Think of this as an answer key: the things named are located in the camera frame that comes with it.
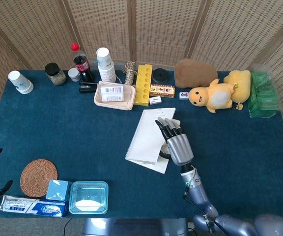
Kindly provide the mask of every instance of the bottle label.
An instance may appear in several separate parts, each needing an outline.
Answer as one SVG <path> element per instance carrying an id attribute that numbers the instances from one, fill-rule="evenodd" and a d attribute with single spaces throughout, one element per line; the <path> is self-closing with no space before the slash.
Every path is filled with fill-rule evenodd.
<path id="1" fill-rule="evenodd" d="M 89 68 L 90 64 L 88 59 L 83 64 L 75 64 L 78 71 L 85 71 Z"/>

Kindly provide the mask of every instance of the beige tray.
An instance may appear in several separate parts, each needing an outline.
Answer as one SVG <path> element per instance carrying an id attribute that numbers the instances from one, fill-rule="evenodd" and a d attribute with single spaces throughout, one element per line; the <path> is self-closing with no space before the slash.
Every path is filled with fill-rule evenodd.
<path id="1" fill-rule="evenodd" d="M 119 84 L 99 81 L 99 85 L 101 86 L 101 85 L 119 85 Z M 129 111 L 133 108 L 134 99 L 136 95 L 136 90 L 133 86 L 125 85 L 123 87 L 124 93 L 127 92 L 127 88 L 131 90 L 130 98 L 128 99 L 128 101 L 123 101 L 123 102 L 103 102 L 101 100 L 101 94 L 100 94 L 100 89 L 99 89 L 100 86 L 98 86 L 97 91 L 93 98 L 93 101 L 97 106 L 109 107 L 113 109 L 120 109 L 120 110 L 126 110 L 126 111 Z"/>

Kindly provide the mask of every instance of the blue carpet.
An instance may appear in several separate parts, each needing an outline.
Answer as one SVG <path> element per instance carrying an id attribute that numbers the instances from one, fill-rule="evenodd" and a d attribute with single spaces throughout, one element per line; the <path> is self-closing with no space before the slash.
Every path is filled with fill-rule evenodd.
<path id="1" fill-rule="evenodd" d="M 68 181 L 109 184 L 111 218 L 190 218 L 197 211 L 182 200 L 180 168 L 169 162 L 160 174 L 124 160 L 143 109 L 175 107 L 174 118 L 187 133 L 209 199 L 219 213 L 253 218 L 259 213 L 283 217 L 283 120 L 250 118 L 242 111 L 194 107 L 176 97 L 131 111 L 98 107 L 94 94 L 79 94 L 78 83 L 54 86 L 44 71 L 22 71 L 34 84 L 20 94 L 8 81 L 0 102 L 0 188 L 24 196 L 20 175 L 31 161 L 45 158 Z M 122 72 L 117 74 L 124 80 Z M 173 72 L 170 72 L 173 84 Z M 223 78 L 227 72 L 220 72 Z M 0 212 L 0 217 L 32 217 Z M 101 217 L 80 215 L 79 217 Z"/>

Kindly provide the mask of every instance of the woven coaster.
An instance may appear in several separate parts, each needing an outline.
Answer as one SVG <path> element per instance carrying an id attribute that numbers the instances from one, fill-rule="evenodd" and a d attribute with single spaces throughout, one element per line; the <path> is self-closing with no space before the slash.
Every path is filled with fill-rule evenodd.
<path id="1" fill-rule="evenodd" d="M 51 161 L 30 162 L 20 176 L 20 188 L 27 196 L 39 198 L 47 194 L 49 181 L 57 179 L 57 169 Z"/>

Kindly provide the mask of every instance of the blue tissue box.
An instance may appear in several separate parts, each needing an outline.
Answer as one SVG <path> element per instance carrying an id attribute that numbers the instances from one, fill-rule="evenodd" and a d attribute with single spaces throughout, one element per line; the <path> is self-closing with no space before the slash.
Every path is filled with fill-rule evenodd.
<path id="1" fill-rule="evenodd" d="M 69 188 L 72 182 L 52 179 L 49 182 L 46 199 L 69 201 Z"/>

